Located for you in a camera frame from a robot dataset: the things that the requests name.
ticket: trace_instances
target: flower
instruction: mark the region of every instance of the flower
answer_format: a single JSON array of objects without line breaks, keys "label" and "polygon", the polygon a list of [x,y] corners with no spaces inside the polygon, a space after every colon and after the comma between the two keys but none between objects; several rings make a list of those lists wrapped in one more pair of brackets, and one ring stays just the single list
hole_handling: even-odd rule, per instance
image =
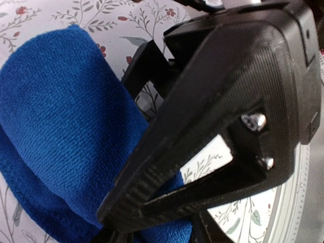
[{"label": "flower", "polygon": [[128,64],[131,64],[132,60],[133,60],[132,57],[126,57],[126,61],[127,61]]},{"label": "flower", "polygon": [[124,16],[119,16],[118,17],[118,20],[126,21],[126,20],[128,20],[128,18],[127,17],[124,17]]},{"label": "flower", "polygon": [[173,9],[166,9],[166,13],[167,13],[167,15],[169,15],[169,16],[171,16],[171,17],[173,17],[173,16],[176,15],[176,13],[174,12]]},{"label": "flower", "polygon": [[106,48],[105,48],[104,46],[100,46],[99,44],[97,44],[97,47],[100,49],[102,55],[103,55],[104,57],[106,57],[106,56],[107,56],[106,53],[105,53]]},{"label": "flower", "polygon": [[26,13],[27,8],[24,6],[20,6],[19,8],[16,9],[16,14],[22,15]]}]

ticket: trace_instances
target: black plastic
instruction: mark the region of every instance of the black plastic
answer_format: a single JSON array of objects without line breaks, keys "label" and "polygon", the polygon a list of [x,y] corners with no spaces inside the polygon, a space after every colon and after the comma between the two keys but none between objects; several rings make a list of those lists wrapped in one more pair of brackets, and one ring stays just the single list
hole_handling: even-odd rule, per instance
[{"label": "black plastic", "polygon": [[[302,1],[203,16],[166,31],[165,42],[173,65],[150,42],[123,78],[133,98],[153,80],[165,101],[97,212],[99,222],[121,234],[190,215],[196,228],[206,229],[206,209],[289,179],[296,145],[309,143],[319,126],[319,47],[312,12]],[[163,68],[153,69],[154,56]],[[144,74],[146,65],[159,75]],[[240,120],[255,112],[267,118],[259,133]],[[233,161],[154,198],[218,134],[230,144]],[[274,158],[274,167],[265,170],[257,157]]]}]

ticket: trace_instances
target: terry cloth fabric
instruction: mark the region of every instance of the terry cloth fabric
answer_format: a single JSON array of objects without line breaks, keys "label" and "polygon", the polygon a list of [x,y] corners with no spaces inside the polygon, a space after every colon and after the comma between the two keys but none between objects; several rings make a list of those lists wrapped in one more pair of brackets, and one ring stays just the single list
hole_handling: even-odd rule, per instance
[{"label": "terry cloth fabric", "polygon": [[[58,242],[89,242],[96,210],[147,122],[78,26],[37,36],[0,71],[0,170],[29,216]],[[170,189],[182,185],[181,175]],[[140,232],[188,243],[191,224]]]}]

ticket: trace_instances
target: blue cloth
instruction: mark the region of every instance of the blue cloth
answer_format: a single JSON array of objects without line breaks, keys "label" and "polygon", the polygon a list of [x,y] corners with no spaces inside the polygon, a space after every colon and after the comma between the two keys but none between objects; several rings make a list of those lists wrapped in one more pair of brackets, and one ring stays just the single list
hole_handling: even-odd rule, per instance
[{"label": "blue cloth", "polygon": [[[37,36],[0,71],[0,170],[29,216],[58,242],[89,242],[96,210],[147,122],[78,26]],[[182,185],[181,175],[170,189]],[[188,243],[178,220],[139,242]]]}]

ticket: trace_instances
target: folded towel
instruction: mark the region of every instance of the folded towel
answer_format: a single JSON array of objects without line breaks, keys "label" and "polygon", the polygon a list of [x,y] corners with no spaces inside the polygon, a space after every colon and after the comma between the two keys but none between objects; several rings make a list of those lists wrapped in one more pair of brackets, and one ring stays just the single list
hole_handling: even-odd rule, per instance
[{"label": "folded towel", "polygon": [[[37,36],[0,71],[0,170],[29,216],[58,242],[89,242],[96,211],[147,128],[78,26]],[[182,185],[181,175],[170,189]],[[188,243],[178,220],[139,242]]]}]

